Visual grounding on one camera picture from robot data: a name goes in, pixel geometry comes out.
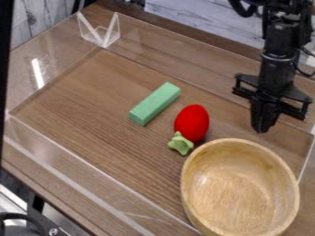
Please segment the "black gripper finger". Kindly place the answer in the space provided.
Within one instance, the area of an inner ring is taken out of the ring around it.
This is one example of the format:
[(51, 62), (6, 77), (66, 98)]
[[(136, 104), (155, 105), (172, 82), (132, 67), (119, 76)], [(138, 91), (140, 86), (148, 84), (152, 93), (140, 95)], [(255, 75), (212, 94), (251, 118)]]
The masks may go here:
[(258, 133), (262, 132), (262, 109), (263, 102), (254, 96), (251, 98), (251, 126)]
[(277, 124), (281, 114), (281, 105), (278, 102), (266, 101), (262, 108), (262, 132), (267, 133)]

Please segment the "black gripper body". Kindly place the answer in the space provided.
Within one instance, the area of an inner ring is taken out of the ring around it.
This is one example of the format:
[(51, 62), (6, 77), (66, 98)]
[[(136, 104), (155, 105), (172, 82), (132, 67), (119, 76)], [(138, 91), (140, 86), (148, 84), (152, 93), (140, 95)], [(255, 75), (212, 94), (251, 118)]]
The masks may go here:
[(313, 98), (294, 85), (294, 56), (277, 56), (262, 53), (261, 72), (257, 76), (238, 73), (232, 93), (250, 100), (257, 96), (262, 102), (278, 102), (281, 113), (305, 120)]

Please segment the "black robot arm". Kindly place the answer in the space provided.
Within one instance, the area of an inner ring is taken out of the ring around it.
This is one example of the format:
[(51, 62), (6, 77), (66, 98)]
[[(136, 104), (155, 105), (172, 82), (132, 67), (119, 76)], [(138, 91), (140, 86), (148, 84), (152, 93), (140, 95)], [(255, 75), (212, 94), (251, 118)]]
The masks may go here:
[(299, 57), (311, 42), (314, 0), (228, 0), (239, 16), (262, 15), (261, 73), (236, 74), (232, 93), (250, 100), (251, 126), (266, 133), (287, 114), (303, 120), (313, 98), (294, 85)]

